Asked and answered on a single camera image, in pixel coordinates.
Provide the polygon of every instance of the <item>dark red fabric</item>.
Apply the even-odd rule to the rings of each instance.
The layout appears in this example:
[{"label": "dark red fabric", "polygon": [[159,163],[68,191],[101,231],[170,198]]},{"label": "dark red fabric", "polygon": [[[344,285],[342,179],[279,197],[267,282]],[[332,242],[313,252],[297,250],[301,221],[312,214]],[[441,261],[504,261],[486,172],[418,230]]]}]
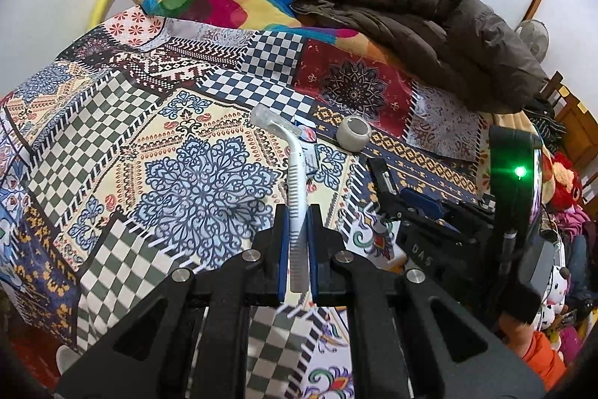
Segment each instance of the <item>dark red fabric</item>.
[{"label": "dark red fabric", "polygon": [[27,335],[11,338],[11,346],[35,380],[54,389],[60,373],[56,366],[58,342],[38,328],[29,328]]},{"label": "dark red fabric", "polygon": [[411,79],[384,63],[309,40],[293,88],[342,113],[361,115],[396,138],[411,118]]}]

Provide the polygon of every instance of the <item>wooden furniture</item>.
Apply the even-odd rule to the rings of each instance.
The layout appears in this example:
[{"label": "wooden furniture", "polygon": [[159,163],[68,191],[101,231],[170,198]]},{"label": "wooden furniture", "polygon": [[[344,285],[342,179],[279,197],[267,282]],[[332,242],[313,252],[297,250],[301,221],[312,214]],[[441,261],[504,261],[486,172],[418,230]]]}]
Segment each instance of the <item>wooden furniture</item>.
[{"label": "wooden furniture", "polygon": [[[561,122],[567,133],[561,141],[561,150],[573,163],[579,173],[583,173],[588,165],[598,156],[598,123],[579,99],[563,85],[563,76],[557,71],[547,83],[540,95],[551,101],[552,107],[564,106],[555,119]],[[598,172],[585,182],[582,194],[598,178]],[[598,212],[598,196],[591,199],[584,197],[581,205],[592,218]]]}]

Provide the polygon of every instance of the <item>gray tape roll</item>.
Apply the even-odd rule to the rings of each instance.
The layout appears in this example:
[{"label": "gray tape roll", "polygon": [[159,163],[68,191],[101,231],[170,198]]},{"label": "gray tape roll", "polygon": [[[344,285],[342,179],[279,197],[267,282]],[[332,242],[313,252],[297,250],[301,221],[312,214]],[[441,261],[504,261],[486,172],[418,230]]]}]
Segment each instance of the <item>gray tape roll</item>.
[{"label": "gray tape roll", "polygon": [[370,142],[372,128],[363,117],[350,115],[340,123],[336,137],[345,151],[359,152]]}]

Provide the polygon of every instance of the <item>human hand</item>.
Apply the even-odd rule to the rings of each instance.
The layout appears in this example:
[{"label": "human hand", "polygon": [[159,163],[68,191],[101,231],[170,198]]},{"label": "human hand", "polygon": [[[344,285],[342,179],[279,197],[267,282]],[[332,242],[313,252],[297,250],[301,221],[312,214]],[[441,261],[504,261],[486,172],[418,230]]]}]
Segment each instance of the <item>human hand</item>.
[{"label": "human hand", "polygon": [[522,323],[510,314],[502,313],[498,318],[498,327],[506,335],[506,346],[520,357],[523,357],[531,345],[533,337],[531,325]]}]

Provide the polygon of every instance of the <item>small package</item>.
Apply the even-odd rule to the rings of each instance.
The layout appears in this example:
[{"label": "small package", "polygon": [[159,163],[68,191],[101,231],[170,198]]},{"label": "small package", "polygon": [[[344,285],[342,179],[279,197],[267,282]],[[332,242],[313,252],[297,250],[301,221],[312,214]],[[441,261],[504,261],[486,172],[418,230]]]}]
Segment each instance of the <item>small package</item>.
[{"label": "small package", "polygon": [[320,169],[320,159],[318,157],[318,151],[316,151],[316,142],[318,137],[316,136],[316,124],[312,121],[295,115],[293,124],[301,129],[301,136],[299,136],[299,142],[305,155],[305,174],[309,176],[315,175]]}]

